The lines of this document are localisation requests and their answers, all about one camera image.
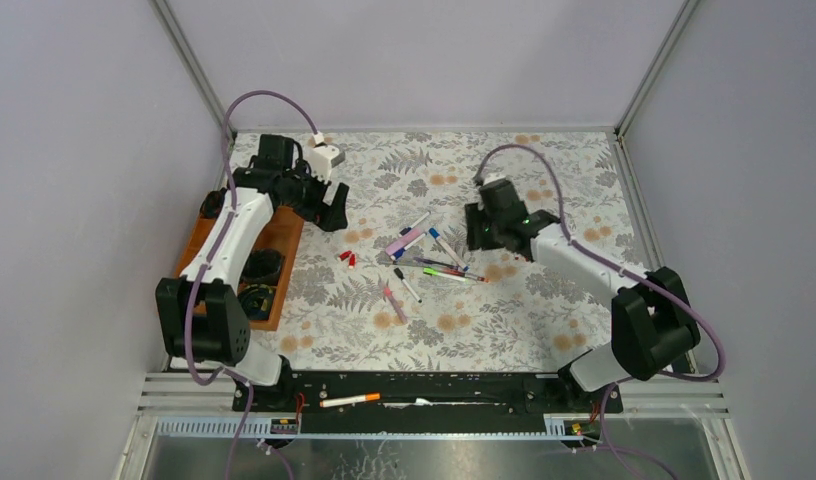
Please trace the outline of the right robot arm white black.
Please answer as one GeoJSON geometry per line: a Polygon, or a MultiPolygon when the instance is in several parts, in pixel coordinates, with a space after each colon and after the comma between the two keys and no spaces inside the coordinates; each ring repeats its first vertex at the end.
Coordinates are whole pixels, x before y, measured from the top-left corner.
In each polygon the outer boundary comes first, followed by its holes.
{"type": "Polygon", "coordinates": [[[625,378],[645,381],[700,342],[697,322],[681,308],[686,294],[678,274],[662,267],[622,269],[576,248],[559,217],[528,211],[505,178],[478,186],[480,200],[465,207],[469,250],[505,249],[547,267],[584,289],[610,312],[610,339],[559,371],[559,402],[581,412],[597,390],[625,378]]]}

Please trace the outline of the translucent pink pen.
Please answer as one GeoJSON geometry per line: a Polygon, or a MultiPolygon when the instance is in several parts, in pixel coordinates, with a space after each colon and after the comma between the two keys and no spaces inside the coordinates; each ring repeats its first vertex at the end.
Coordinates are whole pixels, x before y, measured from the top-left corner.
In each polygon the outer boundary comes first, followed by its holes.
{"type": "Polygon", "coordinates": [[[392,309],[394,310],[394,313],[396,314],[396,317],[399,320],[399,324],[400,325],[407,324],[408,323],[407,316],[403,311],[399,301],[394,297],[392,290],[389,288],[387,284],[384,284],[382,286],[382,293],[383,298],[391,305],[392,309]]]}

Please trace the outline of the orange cap white marker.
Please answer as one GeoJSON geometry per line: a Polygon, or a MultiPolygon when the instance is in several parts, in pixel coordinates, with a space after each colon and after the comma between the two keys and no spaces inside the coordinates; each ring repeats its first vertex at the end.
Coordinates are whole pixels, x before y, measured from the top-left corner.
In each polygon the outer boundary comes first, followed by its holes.
{"type": "Polygon", "coordinates": [[[321,408],[343,407],[357,403],[375,402],[381,399],[380,393],[366,393],[348,397],[327,398],[320,401],[321,408]]]}

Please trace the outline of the blue cap white marker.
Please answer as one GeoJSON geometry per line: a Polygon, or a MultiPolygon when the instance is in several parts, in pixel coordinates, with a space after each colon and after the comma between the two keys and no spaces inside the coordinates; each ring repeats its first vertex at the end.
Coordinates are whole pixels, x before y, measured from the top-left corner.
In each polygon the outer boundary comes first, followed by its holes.
{"type": "Polygon", "coordinates": [[[441,236],[441,234],[435,229],[430,228],[428,230],[429,234],[435,240],[435,242],[450,256],[452,260],[455,261],[458,268],[462,271],[467,271],[468,265],[464,261],[464,259],[451,247],[451,245],[441,236]]]}

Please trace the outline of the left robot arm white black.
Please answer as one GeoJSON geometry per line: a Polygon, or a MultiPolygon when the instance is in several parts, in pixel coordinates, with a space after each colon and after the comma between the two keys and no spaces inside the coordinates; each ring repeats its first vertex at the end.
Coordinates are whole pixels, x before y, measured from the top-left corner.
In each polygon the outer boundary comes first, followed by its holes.
{"type": "Polygon", "coordinates": [[[325,232],[347,227],[348,185],[331,202],[324,197],[344,153],[320,132],[313,146],[264,134],[246,166],[232,170],[214,226],[199,251],[174,278],[157,284],[155,299],[166,352],[225,370],[256,386],[256,398],[272,411],[293,401],[294,385],[281,375],[283,358],[251,345],[250,321],[237,298],[246,261],[263,228],[280,207],[325,232]]]}

